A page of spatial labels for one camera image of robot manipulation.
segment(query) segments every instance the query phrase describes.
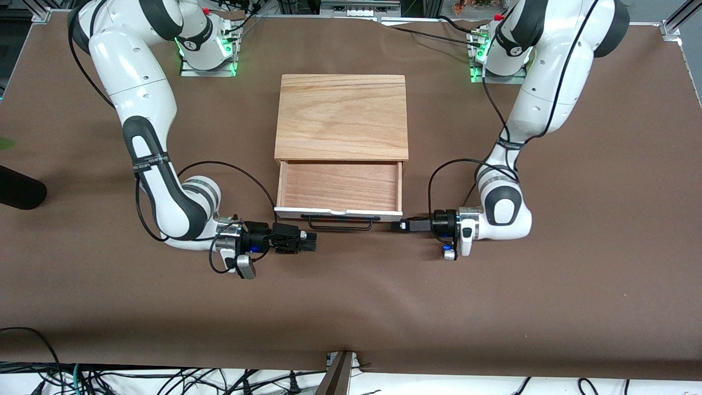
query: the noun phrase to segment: wooden lid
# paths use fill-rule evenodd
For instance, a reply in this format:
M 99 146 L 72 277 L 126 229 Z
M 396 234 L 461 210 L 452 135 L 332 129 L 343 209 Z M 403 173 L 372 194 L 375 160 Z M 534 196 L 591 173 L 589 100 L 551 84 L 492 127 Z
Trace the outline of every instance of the wooden lid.
M 275 158 L 408 160 L 404 75 L 283 75 Z

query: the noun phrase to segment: gray floor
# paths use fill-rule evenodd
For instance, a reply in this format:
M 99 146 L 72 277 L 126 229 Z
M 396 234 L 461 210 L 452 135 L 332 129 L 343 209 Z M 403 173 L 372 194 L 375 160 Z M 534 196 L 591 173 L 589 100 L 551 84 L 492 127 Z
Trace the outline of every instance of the gray floor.
M 684 0 L 623 0 L 623 3 L 629 6 L 632 22 L 660 22 L 675 12 Z M 680 28 L 680 36 L 692 79 L 702 89 L 702 12 Z

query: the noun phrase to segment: teal cable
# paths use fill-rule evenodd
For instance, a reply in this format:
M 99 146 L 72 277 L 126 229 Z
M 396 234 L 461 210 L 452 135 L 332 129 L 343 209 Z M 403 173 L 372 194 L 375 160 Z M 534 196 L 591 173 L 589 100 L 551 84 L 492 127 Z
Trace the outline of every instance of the teal cable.
M 78 364 L 73 367 L 73 389 L 76 395 L 82 395 L 80 388 L 78 388 Z

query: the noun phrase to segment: green leaf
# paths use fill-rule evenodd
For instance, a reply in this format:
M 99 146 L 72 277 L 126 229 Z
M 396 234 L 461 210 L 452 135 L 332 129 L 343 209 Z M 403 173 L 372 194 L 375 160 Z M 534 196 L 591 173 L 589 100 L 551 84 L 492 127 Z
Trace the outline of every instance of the green leaf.
M 10 140 L 9 138 L 0 137 L 0 150 L 8 150 L 13 145 L 15 145 L 14 141 Z

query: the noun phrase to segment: black cylinder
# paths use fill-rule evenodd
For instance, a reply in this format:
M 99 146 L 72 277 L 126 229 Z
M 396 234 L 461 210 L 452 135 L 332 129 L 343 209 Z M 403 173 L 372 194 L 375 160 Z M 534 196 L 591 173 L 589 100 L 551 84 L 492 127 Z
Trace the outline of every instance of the black cylinder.
M 21 210 L 37 208 L 46 199 L 46 186 L 24 174 L 0 166 L 0 203 Z

